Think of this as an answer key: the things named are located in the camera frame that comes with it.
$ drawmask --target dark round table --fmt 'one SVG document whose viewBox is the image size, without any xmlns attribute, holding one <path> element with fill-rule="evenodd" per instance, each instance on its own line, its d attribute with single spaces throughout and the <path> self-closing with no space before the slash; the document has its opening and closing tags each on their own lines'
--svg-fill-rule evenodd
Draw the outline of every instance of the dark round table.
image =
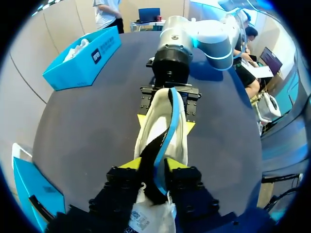
<svg viewBox="0 0 311 233">
<path fill-rule="evenodd" d="M 159 32 L 126 33 L 122 46 L 93 86 L 53 92 L 37 129 L 33 162 L 61 191 L 65 204 L 88 211 L 88 200 L 112 166 L 129 162 L 140 129 L 142 85 L 153 79 L 146 62 Z M 214 70 L 193 51 L 188 83 L 199 88 L 196 124 L 188 135 L 189 166 L 220 201 L 222 215 L 256 206 L 261 182 L 261 144 L 255 113 L 233 68 Z"/>
</svg>

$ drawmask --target black pants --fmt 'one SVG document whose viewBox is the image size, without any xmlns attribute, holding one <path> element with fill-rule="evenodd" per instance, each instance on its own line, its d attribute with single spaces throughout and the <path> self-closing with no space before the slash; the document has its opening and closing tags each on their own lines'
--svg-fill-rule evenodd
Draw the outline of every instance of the black pants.
<svg viewBox="0 0 311 233">
<path fill-rule="evenodd" d="M 256 80 L 256 78 L 241 64 L 235 65 L 234 68 L 244 87 L 248 87 L 253 81 Z"/>
<path fill-rule="evenodd" d="M 111 23 L 109 26 L 105 27 L 105 28 L 111 28 L 113 26 L 117 26 L 118 27 L 118 32 L 119 34 L 124 33 L 124 29 L 123 29 L 123 19 L 122 18 L 117 18 L 113 23 Z"/>
</svg>

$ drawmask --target blue box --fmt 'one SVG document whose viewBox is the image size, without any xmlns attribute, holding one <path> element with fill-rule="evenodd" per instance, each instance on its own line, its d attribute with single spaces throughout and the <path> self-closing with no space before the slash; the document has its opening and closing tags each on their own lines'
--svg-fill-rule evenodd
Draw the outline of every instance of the blue box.
<svg viewBox="0 0 311 233">
<path fill-rule="evenodd" d="M 84 38 L 89 44 L 74 58 L 63 62 L 69 50 L 80 45 Z M 116 26 L 84 35 L 49 65 L 43 77 L 55 91 L 90 86 L 120 45 L 121 40 Z"/>
</svg>

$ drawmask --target laptop screen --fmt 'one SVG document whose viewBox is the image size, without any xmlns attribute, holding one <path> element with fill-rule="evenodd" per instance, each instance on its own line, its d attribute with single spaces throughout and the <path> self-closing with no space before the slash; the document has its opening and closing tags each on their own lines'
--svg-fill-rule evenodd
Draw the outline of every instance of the laptop screen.
<svg viewBox="0 0 311 233">
<path fill-rule="evenodd" d="M 283 65 L 267 47 L 264 48 L 260 58 L 270 68 L 273 75 L 276 75 Z"/>
<path fill-rule="evenodd" d="M 138 13 L 140 22 L 155 22 L 156 17 L 161 15 L 160 8 L 139 9 Z"/>
</svg>

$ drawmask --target white shirt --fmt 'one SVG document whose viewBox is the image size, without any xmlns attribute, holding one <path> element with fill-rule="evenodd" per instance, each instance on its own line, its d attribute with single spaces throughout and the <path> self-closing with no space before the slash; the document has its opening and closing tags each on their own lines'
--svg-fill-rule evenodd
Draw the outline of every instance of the white shirt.
<svg viewBox="0 0 311 233">
<path fill-rule="evenodd" d="M 95 21 L 98 30 L 109 26 L 116 20 L 114 15 L 101 11 L 97 5 L 107 5 L 114 11 L 119 11 L 119 4 L 121 0 L 93 0 L 93 7 L 95 7 Z"/>
</svg>

